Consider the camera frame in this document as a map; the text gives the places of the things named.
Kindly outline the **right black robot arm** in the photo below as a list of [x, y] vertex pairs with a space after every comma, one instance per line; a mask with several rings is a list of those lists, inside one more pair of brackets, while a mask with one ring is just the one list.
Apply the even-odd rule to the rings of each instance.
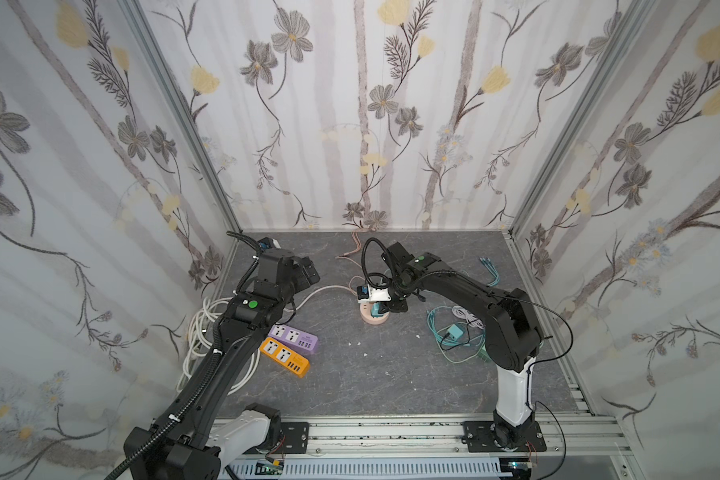
[[537, 312], [557, 313], [534, 302], [522, 289], [501, 290], [451, 268], [439, 256], [409, 253], [400, 243], [385, 245], [368, 238], [360, 249], [364, 284], [357, 288], [360, 304], [370, 303], [377, 315], [408, 311], [408, 299], [424, 301], [434, 293], [464, 308], [482, 325], [478, 343], [497, 368], [498, 399], [483, 435], [488, 445], [505, 452], [531, 447], [540, 433], [531, 386], [536, 367], [565, 358], [563, 353], [539, 357], [546, 341]]

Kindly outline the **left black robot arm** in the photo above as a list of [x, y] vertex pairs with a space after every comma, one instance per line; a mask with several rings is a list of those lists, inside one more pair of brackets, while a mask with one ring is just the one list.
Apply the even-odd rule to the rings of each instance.
[[148, 428], [131, 431], [123, 445], [125, 458], [109, 478], [129, 473], [134, 479], [216, 479], [227, 466], [222, 447], [210, 442], [221, 404], [285, 307], [320, 280], [309, 257], [282, 249], [269, 237], [232, 236], [253, 249], [253, 263], [213, 322], [209, 350], [165, 411]]

